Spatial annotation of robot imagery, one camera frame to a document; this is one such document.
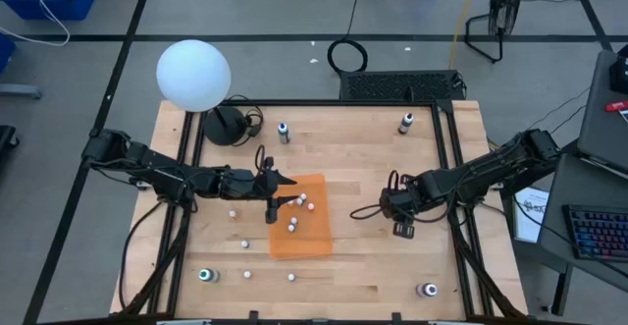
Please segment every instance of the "white globe light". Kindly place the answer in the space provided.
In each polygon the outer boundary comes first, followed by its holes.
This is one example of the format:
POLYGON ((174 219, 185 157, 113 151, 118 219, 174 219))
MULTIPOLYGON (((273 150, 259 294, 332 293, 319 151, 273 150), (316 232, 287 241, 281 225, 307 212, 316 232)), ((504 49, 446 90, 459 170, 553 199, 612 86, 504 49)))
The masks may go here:
POLYGON ((172 44, 157 63, 157 84, 166 99, 189 112, 216 107, 232 84, 229 64, 214 46, 200 40, 172 44))

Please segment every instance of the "gray floor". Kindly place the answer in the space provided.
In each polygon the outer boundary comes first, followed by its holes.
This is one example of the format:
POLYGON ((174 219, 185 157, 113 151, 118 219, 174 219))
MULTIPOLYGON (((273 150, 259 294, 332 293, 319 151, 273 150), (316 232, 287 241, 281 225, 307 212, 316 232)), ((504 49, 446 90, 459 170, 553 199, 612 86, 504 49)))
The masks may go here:
MULTIPOLYGON (((74 34, 125 34, 136 0, 96 0, 74 34)), ((138 34, 342 33, 352 0, 148 0, 138 34)), ((353 32, 451 34, 464 0, 359 0, 353 32)), ((474 0, 469 16, 487 11, 474 0)), ((593 0, 606 33, 628 33, 628 0, 593 0)), ((27 34, 55 34, 47 22, 25 22, 0 4, 0 25, 27 34)), ((474 32, 486 33, 483 25, 474 32)), ((594 34, 579 2, 522 4, 516 34, 594 34)), ((155 65, 166 42, 132 45, 107 127, 148 142, 161 96, 155 65)), ((447 66, 449 42, 364 42, 369 70, 430 70, 447 66)), ((22 145, 0 184, 0 322, 18 323, 26 311, 79 155, 109 81, 120 42, 71 42, 64 48, 18 43, 2 82, 40 85, 39 101, 0 98, 0 123, 16 126, 22 145)), ((255 98, 336 98, 340 81, 326 62, 329 42, 221 42, 234 74, 232 93, 255 98)), ((482 47, 497 50, 494 44, 482 47)), ((613 44, 615 50, 623 44, 613 44)), ((505 60, 491 65, 458 44, 455 68, 478 100, 488 135, 502 143, 591 82, 599 44, 506 43, 505 60)), ((340 49, 338 62, 356 66, 340 49)), ((553 128, 585 102, 570 103, 541 124, 553 128)), ((582 116, 554 136, 575 138, 582 116)), ((111 302, 136 192, 90 175, 40 321, 104 316, 111 302)), ((530 313, 548 304, 557 275, 518 258, 530 313)), ((566 314, 559 320, 613 323, 628 314, 628 295, 576 271, 566 314)))

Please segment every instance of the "small bottle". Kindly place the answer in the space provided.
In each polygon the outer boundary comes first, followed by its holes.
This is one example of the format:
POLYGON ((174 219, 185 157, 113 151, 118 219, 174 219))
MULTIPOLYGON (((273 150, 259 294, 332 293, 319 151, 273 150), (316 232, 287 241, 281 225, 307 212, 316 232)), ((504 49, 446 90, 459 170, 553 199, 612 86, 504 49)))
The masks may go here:
POLYGON ((405 135, 408 132, 408 129, 410 129, 410 125, 412 125, 413 121, 414 116, 412 115, 412 113, 405 114, 403 119, 401 119, 401 124, 399 124, 399 133, 405 135))
POLYGON ((279 133, 279 142, 283 144, 288 144, 290 142, 288 125, 286 125, 286 123, 280 123, 279 127, 277 128, 277 132, 279 133))
POLYGON ((198 278, 203 282, 218 282, 220 278, 220 273, 216 270, 211 269, 202 269, 198 272, 198 278))
POLYGON ((439 289, 435 284, 422 284, 416 287, 416 294, 420 297, 435 297, 439 289))

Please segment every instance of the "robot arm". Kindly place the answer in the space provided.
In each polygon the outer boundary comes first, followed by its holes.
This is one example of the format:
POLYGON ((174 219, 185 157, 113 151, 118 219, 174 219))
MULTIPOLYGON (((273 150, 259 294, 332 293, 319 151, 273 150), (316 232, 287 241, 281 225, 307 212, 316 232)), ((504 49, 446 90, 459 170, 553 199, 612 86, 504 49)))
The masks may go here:
POLYGON ((82 153, 90 168, 125 172, 133 182, 150 184, 160 200, 183 208, 191 207, 194 195, 226 200, 266 200, 266 223, 277 221, 279 207, 297 196, 273 198, 278 185, 294 185, 277 170, 273 157, 265 157, 261 145, 255 157, 256 175, 250 170, 221 167, 191 167, 155 152, 145 144, 131 141, 122 132, 102 130, 90 134, 82 153))
POLYGON ((553 164, 560 150, 547 131, 520 133, 500 149, 453 169, 431 170, 416 177, 402 175, 404 189, 382 189, 380 206, 386 218, 394 220, 393 233, 412 239, 414 215, 457 199, 477 203, 491 185, 503 182, 527 169, 553 164))

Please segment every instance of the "black fan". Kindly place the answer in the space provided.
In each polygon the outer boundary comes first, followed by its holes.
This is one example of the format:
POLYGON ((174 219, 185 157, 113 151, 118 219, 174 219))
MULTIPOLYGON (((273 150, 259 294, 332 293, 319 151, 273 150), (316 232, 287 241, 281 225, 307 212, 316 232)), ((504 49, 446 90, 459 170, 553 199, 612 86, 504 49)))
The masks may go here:
POLYGON ((503 58, 503 38, 512 33, 520 2, 521 0, 491 0, 491 10, 488 14, 472 17, 467 21, 464 42, 493 63, 501 60, 503 58), (489 19, 489 35, 495 35, 499 42, 499 57, 497 59, 469 42, 469 26, 471 23, 484 18, 489 19))

